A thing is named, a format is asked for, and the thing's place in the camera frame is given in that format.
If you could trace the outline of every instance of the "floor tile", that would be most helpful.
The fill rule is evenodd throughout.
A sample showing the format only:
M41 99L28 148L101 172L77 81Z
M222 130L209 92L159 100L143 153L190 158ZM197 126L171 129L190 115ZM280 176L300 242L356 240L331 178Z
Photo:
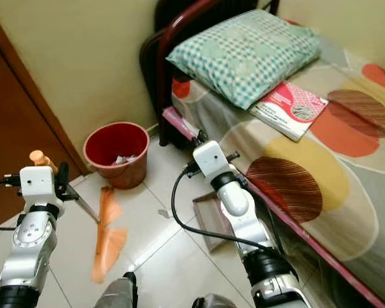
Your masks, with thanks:
M73 181L70 181L69 184L71 185L71 187L74 187L74 186L80 184L84 180L85 180L85 177L80 175L80 176L76 177Z
M158 138L151 140L144 183L166 208L171 207L171 191L177 176L192 159L193 156L188 151L180 151L172 144L162 147L158 144ZM193 199L211 190L201 174L190 179L186 176L183 178L176 194L177 214L182 221L189 221L194 217Z
M75 189L98 212L101 187L106 184L94 173ZM162 206L144 184L125 191L116 189L114 194L124 214L111 227L128 228L128 239L101 285L91 281L97 241L95 222L75 202L66 203L65 215L58 220L58 246L51 267L73 307L92 307L111 281L140 266L180 229L172 219L157 213Z
M189 225L194 228L200 228L198 221L194 218ZM204 237L200 234L188 232L188 235L197 243L200 249L215 264L224 276L237 288L237 290L246 298L246 300L254 306L251 296L251 285L247 279L247 274L239 254L235 248L235 244L227 242L216 248L213 252L209 252L205 244Z
M336 308L323 285L323 278L319 269L315 270L302 291L313 308Z
M223 295L238 308L250 307L183 230L135 274L139 308L191 307L197 297L208 293Z
M12 247L13 232L3 231L0 233L0 272L3 264L10 253ZM69 308L62 290L59 288L53 274L49 271L47 274L44 289L38 300L38 308Z

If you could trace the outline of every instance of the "patterned bedsheet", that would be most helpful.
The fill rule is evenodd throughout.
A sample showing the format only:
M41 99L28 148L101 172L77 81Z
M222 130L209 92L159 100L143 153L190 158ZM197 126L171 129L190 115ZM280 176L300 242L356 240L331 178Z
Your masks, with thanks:
M385 71L320 40L289 81L330 104L297 143L194 80L174 80L173 104L385 301Z

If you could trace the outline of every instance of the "pillow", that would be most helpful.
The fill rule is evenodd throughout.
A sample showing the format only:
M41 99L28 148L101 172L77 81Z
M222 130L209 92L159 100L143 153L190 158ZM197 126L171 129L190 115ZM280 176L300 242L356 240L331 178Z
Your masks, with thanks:
M319 53L310 29L253 10L187 39L167 60L246 110Z

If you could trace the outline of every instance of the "circle pattern on bedsheet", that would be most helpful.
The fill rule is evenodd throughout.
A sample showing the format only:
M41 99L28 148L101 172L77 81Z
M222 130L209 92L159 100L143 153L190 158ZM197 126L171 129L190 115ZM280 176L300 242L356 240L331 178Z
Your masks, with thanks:
M385 87L385 70L376 64L369 63L362 68L362 73L369 80Z
M186 98L190 94L190 81L180 82L177 79L173 78L173 93L178 98Z
M385 138L385 106L356 90L335 90L328 94L329 112L353 129L371 137Z
M305 136L298 143L284 136L273 139L246 176L269 189L269 197L299 223L337 209L349 194L348 177L336 158Z
M318 217L322 210L318 184L307 170L293 162L260 157L246 176L299 223Z
M341 88L329 92L311 132L345 160L385 172L385 86L360 77Z

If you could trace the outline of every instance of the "book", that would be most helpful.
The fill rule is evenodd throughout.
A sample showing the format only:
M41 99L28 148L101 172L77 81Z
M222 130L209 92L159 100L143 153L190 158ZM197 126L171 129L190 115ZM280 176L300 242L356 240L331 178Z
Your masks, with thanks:
M250 113L291 140L299 141L327 105L326 99L285 81L258 101Z

